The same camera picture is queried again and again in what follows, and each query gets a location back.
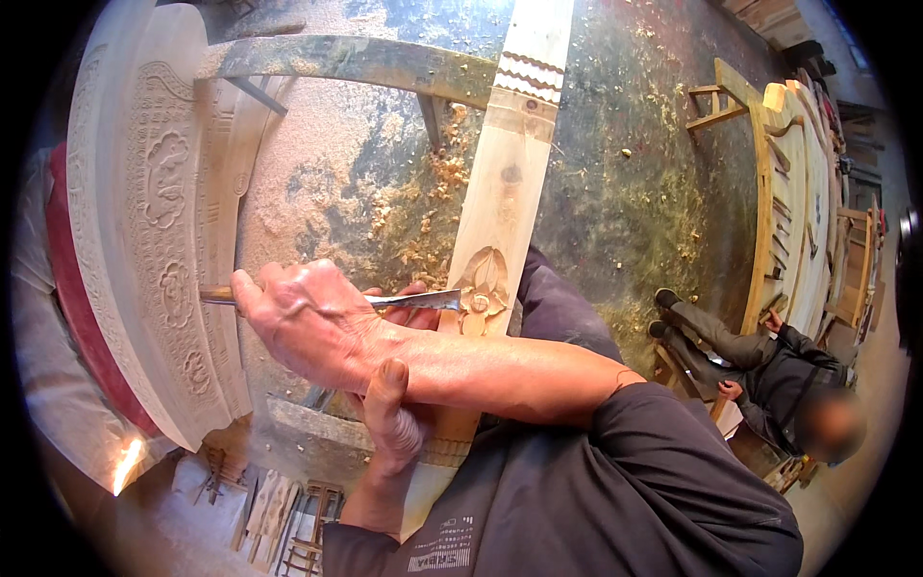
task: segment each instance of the wood carving chisel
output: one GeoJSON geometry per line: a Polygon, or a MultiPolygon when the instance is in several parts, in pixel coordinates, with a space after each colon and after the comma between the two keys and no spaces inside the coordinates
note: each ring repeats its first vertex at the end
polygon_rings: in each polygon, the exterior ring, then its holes
{"type": "MultiPolygon", "coordinates": [[[[371,296],[365,295],[368,303],[374,308],[384,307],[412,307],[412,308],[438,308],[447,310],[459,309],[459,298],[462,289],[449,291],[435,291],[433,293],[420,293],[419,295],[398,296],[371,296]]],[[[227,284],[202,284],[198,288],[198,297],[203,303],[209,305],[236,305],[231,287],[227,284]]]]}

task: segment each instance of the carved flower motif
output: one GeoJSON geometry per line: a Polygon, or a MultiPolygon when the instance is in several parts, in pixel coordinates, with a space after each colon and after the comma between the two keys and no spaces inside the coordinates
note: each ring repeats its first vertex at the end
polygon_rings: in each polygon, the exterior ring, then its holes
{"type": "Polygon", "coordinates": [[[488,321],[507,309],[507,263],[499,250],[485,246],[474,253],[455,288],[461,289],[459,330],[481,336],[488,321]]]}

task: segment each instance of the sleeve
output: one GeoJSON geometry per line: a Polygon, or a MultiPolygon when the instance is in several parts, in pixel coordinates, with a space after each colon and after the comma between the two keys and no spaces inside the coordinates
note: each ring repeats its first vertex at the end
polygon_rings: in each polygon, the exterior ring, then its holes
{"type": "Polygon", "coordinates": [[[323,526],[323,573],[326,577],[381,575],[401,545],[384,533],[340,523],[323,526]]]}
{"type": "Polygon", "coordinates": [[[845,368],[843,363],[836,360],[832,355],[829,355],[826,351],[822,351],[814,344],[814,341],[796,331],[791,325],[783,324],[782,328],[779,329],[779,338],[787,344],[793,351],[795,351],[798,356],[808,361],[815,367],[826,368],[837,374],[837,377],[840,377],[840,373],[843,373],[845,376],[845,368]]]}
{"type": "Polygon", "coordinates": [[[661,518],[692,521],[765,567],[778,566],[780,555],[800,559],[801,534],[787,501],[715,432],[666,387],[637,383],[596,410],[591,442],[661,518]]]}
{"type": "Polygon", "coordinates": [[[746,421],[747,427],[750,427],[751,431],[776,449],[785,450],[783,449],[785,437],[779,430],[779,426],[759,406],[750,402],[746,391],[741,392],[734,402],[737,403],[737,408],[740,409],[740,413],[744,416],[744,421],[746,421]]]}

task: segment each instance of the person sitting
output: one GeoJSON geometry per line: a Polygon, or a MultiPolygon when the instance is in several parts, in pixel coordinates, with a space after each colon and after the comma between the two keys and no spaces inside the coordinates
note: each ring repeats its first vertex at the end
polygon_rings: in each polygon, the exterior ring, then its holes
{"type": "Polygon", "coordinates": [[[655,320],[648,333],[660,339],[692,376],[737,403],[748,427],[770,445],[792,455],[839,463],[865,438],[858,397],[845,387],[846,368],[770,310],[766,328],[778,334],[737,335],[721,320],[680,299],[670,289],[654,295],[657,305],[695,331],[731,367],[722,367],[678,326],[655,320]]]}

